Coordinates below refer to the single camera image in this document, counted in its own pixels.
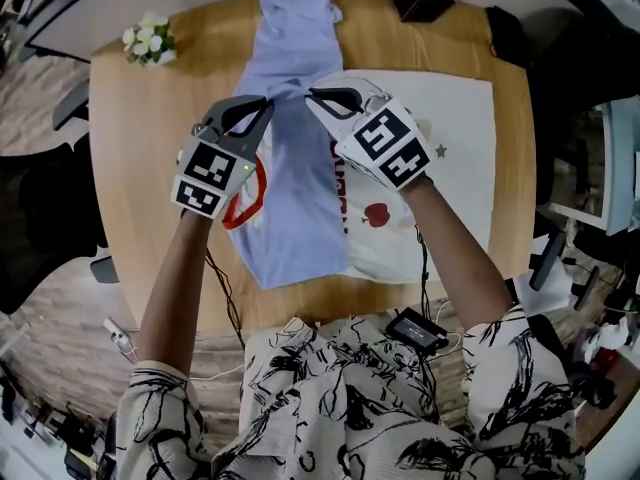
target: wooden table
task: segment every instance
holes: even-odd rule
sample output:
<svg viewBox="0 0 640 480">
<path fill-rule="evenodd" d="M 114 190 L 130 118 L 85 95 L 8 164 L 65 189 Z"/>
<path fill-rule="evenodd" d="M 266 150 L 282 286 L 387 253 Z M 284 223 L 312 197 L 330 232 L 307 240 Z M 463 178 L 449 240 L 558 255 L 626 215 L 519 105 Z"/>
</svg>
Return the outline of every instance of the wooden table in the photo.
<svg viewBox="0 0 640 480">
<path fill-rule="evenodd" d="M 439 71 L 493 82 L 495 202 L 489 252 L 505 277 L 527 269 L 535 207 L 535 150 L 525 71 L 489 49 L 482 9 L 458 4 L 433 24 L 402 24 L 391 0 L 333 0 L 344 67 Z M 229 97 L 252 54 L 258 0 L 213 3 L 175 16 L 179 57 L 161 68 L 127 64 L 119 41 L 91 64 L 93 169 L 109 247 L 131 312 L 140 322 L 180 209 L 169 201 L 177 152 L 193 123 Z M 418 285 L 331 276 L 261 291 L 216 224 L 209 248 L 229 275 L 243 328 L 286 323 L 297 314 L 328 320 L 419 301 Z M 431 297 L 443 294 L 439 283 Z M 230 331 L 225 300 L 205 272 L 199 329 Z"/>
</svg>

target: patterned shirt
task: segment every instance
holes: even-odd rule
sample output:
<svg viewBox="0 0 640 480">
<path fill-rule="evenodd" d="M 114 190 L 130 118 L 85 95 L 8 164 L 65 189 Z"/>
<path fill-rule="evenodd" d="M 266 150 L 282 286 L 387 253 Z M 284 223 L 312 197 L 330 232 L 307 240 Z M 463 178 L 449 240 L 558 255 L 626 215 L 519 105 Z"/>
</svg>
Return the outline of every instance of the patterned shirt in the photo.
<svg viewBox="0 0 640 480">
<path fill-rule="evenodd" d="M 213 459 L 188 379 L 138 363 L 118 412 L 119 478 L 584 477 L 567 378 L 521 309 L 464 336 L 467 436 L 440 422 L 433 378 L 412 348 L 369 319 L 332 328 L 294 318 L 252 337 L 240 434 Z"/>
</svg>

